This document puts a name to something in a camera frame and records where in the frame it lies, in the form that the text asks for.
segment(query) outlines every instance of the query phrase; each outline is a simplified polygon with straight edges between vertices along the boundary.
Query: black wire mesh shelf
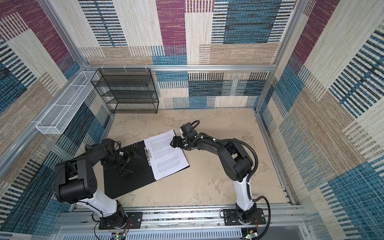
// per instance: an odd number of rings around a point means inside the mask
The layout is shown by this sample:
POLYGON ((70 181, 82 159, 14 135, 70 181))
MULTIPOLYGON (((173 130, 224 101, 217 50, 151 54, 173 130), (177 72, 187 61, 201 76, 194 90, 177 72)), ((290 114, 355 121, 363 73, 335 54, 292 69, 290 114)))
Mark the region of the black wire mesh shelf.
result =
POLYGON ((157 113, 159 99, 151 71, 145 68, 99 68, 91 81, 113 113, 157 113))

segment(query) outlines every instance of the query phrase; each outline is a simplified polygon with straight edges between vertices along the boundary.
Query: white wire mesh basket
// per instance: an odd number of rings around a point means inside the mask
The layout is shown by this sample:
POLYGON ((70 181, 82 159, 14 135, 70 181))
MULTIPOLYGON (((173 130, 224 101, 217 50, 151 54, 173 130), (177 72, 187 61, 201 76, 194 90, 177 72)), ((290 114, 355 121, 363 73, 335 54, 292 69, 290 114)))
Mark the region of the white wire mesh basket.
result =
POLYGON ((98 78, 94 73, 92 71, 83 71, 70 84, 68 89, 36 125, 36 128, 42 134, 63 134, 92 90, 93 85, 90 80, 93 76, 98 78))

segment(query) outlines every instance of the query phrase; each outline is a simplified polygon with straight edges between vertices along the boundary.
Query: wire basket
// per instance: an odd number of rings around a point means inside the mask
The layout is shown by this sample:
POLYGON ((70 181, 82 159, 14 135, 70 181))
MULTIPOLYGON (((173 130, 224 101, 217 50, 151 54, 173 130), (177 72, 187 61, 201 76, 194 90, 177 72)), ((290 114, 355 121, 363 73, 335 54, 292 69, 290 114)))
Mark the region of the wire basket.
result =
POLYGON ((99 68, 91 83, 112 113, 157 113, 159 99, 149 69, 99 68))
POLYGON ((93 71, 83 71, 47 111, 36 128, 43 134, 63 134, 93 86, 93 71))

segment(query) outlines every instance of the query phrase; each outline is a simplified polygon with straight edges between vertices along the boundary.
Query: clipboard clip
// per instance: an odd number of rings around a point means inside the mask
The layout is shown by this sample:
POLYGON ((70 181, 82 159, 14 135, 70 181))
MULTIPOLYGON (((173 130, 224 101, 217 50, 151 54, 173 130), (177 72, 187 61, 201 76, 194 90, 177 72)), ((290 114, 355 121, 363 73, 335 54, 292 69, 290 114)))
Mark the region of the clipboard clip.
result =
POLYGON ((151 158, 151 154, 149 153, 149 151, 147 150, 146 147, 144 148, 144 150, 145 150, 145 155, 146 155, 147 160, 148 160, 148 165, 151 166, 151 162, 149 160, 151 158))

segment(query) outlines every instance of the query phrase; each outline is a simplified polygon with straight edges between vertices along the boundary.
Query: clipboard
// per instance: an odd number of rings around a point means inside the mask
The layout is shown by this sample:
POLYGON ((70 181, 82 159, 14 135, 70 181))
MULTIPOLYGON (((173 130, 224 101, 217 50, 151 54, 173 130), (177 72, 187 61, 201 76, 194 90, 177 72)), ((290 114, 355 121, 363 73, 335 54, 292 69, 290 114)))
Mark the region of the clipboard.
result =
POLYGON ((130 150, 141 156, 141 158, 132 157, 127 163, 127 169, 132 170, 133 174, 123 177, 116 168, 104 169, 104 192, 112 199, 156 181, 152 167, 149 165, 149 156, 145 150, 144 140, 120 149, 122 152, 129 152, 130 150))

